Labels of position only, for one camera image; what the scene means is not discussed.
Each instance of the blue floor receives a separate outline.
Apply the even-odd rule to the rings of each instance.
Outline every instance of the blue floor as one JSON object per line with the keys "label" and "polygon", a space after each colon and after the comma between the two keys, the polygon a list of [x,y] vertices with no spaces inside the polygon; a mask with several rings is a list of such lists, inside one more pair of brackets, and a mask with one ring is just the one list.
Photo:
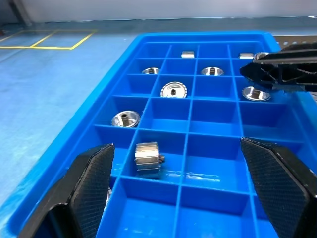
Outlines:
{"label": "blue floor", "polygon": [[[98,29],[98,32],[73,50],[0,49],[0,160],[4,167],[0,173],[0,206],[138,34],[237,29],[267,30],[275,35],[313,34],[316,22],[317,19],[311,18],[230,18],[35,25],[31,29]],[[7,35],[20,30],[15,25],[4,29]],[[0,46],[30,46],[45,34],[26,33],[4,41],[1,41],[4,37],[0,37]],[[58,33],[38,46],[69,47],[82,37],[80,33]],[[127,93],[144,92],[131,89]],[[150,127],[156,127],[155,120]],[[232,124],[223,127],[228,133],[234,133]],[[177,171],[177,168],[171,168],[171,171]],[[166,173],[166,180],[171,178]],[[228,186],[238,189],[238,184]]]}

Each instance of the white wall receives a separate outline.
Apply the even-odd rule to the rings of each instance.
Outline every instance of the white wall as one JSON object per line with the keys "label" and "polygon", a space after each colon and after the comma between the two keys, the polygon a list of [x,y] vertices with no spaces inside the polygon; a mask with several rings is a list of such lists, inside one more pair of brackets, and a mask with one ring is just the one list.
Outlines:
{"label": "white wall", "polygon": [[7,0],[0,0],[0,23],[16,23],[17,19],[14,16]]}
{"label": "white wall", "polygon": [[317,15],[317,0],[22,0],[22,2],[31,20],[35,22]]}

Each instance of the gray floor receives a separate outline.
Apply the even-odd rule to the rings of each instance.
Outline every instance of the gray floor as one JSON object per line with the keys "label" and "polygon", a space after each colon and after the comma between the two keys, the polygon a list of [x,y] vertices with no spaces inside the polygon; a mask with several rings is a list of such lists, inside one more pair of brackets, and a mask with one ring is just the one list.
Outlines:
{"label": "gray floor", "polygon": [[[85,23],[46,23],[32,29],[98,29],[71,51],[0,49],[0,205],[14,191],[47,147],[133,39],[143,32],[266,30],[274,35],[316,34],[317,19],[176,19]],[[5,26],[7,34],[20,29]],[[75,41],[68,33],[50,44]],[[31,45],[39,33],[15,36],[1,45]]]}

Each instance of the blue grid organizer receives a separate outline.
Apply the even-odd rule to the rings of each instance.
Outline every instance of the blue grid organizer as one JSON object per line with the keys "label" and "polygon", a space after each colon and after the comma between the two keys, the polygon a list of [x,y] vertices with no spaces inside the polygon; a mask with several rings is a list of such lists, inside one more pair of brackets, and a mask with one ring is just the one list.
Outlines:
{"label": "blue grid organizer", "polygon": [[[182,59],[194,50],[194,59]],[[114,142],[112,196],[98,238],[274,238],[239,147],[241,136],[289,146],[316,172],[317,109],[308,93],[241,96],[248,86],[240,52],[278,51],[264,32],[152,33],[138,37],[1,208],[1,237],[15,237],[37,201],[77,154]],[[202,76],[208,66],[224,76]],[[148,67],[159,75],[142,75]],[[186,99],[161,98],[180,81]],[[119,111],[141,115],[136,128],[110,125]],[[136,143],[157,141],[166,156],[160,180],[136,174]]]}

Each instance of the blue plastic tray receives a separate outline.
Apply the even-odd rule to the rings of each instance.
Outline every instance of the blue plastic tray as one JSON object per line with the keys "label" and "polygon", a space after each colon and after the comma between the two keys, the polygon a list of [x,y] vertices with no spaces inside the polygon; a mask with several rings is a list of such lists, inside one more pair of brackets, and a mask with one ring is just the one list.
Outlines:
{"label": "blue plastic tray", "polygon": [[[182,59],[194,50],[194,59]],[[239,148],[241,136],[289,146],[317,171],[316,105],[307,93],[247,101],[240,52],[278,51],[264,32],[156,33],[138,37],[1,209],[1,237],[16,236],[37,202],[77,154],[114,142],[112,196],[98,238],[273,238]],[[202,76],[208,66],[224,76]],[[159,75],[142,75],[148,67]],[[186,99],[160,97],[180,81]],[[137,111],[137,128],[111,126]],[[136,143],[157,141],[166,156],[158,180],[136,174]]]}

